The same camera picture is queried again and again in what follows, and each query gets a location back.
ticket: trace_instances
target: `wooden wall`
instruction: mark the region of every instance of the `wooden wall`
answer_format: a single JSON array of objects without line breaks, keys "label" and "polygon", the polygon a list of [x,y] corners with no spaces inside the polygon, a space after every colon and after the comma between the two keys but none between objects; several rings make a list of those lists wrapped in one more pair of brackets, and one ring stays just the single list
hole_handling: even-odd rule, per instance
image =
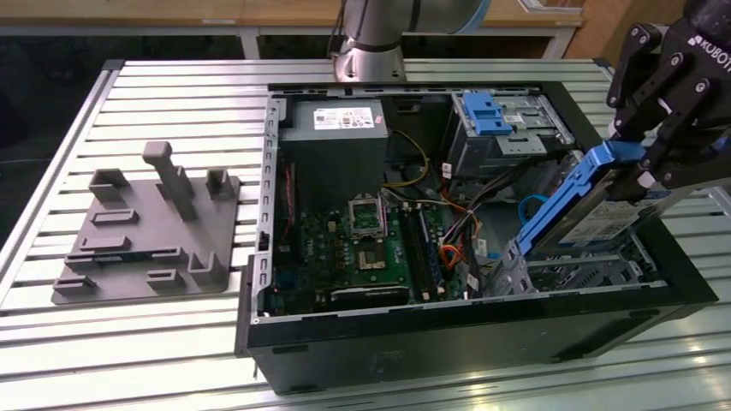
[{"label": "wooden wall", "polygon": [[686,0],[586,0],[586,25],[577,31],[565,58],[606,58],[619,61],[622,44],[635,22],[673,24]]}]

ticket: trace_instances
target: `sticker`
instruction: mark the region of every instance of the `sticker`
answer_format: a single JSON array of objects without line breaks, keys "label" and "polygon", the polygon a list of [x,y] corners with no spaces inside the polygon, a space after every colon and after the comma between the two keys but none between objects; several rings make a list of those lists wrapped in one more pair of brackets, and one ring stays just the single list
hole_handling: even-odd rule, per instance
[{"label": "sticker", "polygon": [[453,178],[453,164],[442,163],[442,177]]},{"label": "sticker", "polygon": [[477,254],[482,257],[489,257],[489,241],[479,238],[478,239],[478,249],[475,250]]},{"label": "sticker", "polygon": [[203,24],[236,24],[231,19],[203,19]]},{"label": "sticker", "polygon": [[507,122],[525,122],[523,121],[523,116],[521,114],[515,115],[515,116],[505,116],[505,120]]},{"label": "sticker", "polygon": [[374,128],[374,114],[370,107],[343,107],[314,111],[315,130]]},{"label": "sticker", "polygon": [[473,287],[475,291],[481,291],[481,282],[478,281],[478,277],[473,274],[467,274],[467,285]]},{"label": "sticker", "polygon": [[669,195],[670,191],[650,192],[637,205],[626,201],[605,201],[561,239],[559,244],[566,246],[571,243],[571,247],[586,247],[594,241],[611,240],[641,219],[641,213]]}]

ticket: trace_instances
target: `kuboki logo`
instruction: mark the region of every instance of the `kuboki logo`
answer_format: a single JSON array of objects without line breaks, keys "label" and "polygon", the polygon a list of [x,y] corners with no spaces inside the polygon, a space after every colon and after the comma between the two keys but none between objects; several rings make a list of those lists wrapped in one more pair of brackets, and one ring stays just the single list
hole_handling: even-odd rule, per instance
[{"label": "kuboki logo", "polygon": [[702,36],[695,36],[687,41],[687,43],[705,49],[709,53],[709,56],[711,56],[711,58],[714,58],[717,62],[719,62],[727,72],[731,73],[731,56],[721,49],[721,47],[714,45]]}]

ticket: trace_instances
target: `green circuit board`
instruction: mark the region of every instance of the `green circuit board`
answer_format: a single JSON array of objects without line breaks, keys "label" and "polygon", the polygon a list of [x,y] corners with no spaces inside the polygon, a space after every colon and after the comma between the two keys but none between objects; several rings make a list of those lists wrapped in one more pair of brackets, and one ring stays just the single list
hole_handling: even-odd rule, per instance
[{"label": "green circuit board", "polygon": [[[378,225],[375,212],[377,208],[354,209],[357,229]],[[442,213],[443,209],[438,206],[425,209],[429,235],[434,243],[445,234]],[[275,315],[318,312],[317,302],[322,294],[334,289],[405,286],[410,289],[410,304],[418,302],[407,250],[402,242],[399,210],[395,207],[386,208],[383,219],[383,238],[355,239],[351,236],[347,207],[322,213],[303,212],[299,215],[295,228],[298,244],[286,247],[284,253],[279,252],[279,262],[275,263],[276,293],[270,295]],[[445,287],[453,292],[445,294],[441,300],[459,295],[457,280],[446,282]]]}]

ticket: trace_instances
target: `ram slot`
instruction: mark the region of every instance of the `ram slot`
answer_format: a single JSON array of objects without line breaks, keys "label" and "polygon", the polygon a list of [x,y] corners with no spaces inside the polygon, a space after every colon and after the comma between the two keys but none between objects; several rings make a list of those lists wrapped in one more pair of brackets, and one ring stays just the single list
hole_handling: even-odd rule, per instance
[{"label": "ram slot", "polygon": [[422,225],[422,232],[426,242],[426,257],[430,265],[430,272],[433,273],[434,288],[439,295],[445,294],[445,278],[442,277],[442,269],[439,268],[439,258],[437,255],[437,244],[434,244],[433,237],[430,236],[430,223],[426,218],[425,208],[419,204],[419,223]]},{"label": "ram slot", "polygon": [[399,225],[402,226],[402,243],[410,262],[410,275],[417,289],[417,298],[422,302],[429,302],[437,296],[437,287],[434,286],[427,237],[419,212],[421,210],[414,210],[410,205],[405,204],[405,208],[399,211]]}]

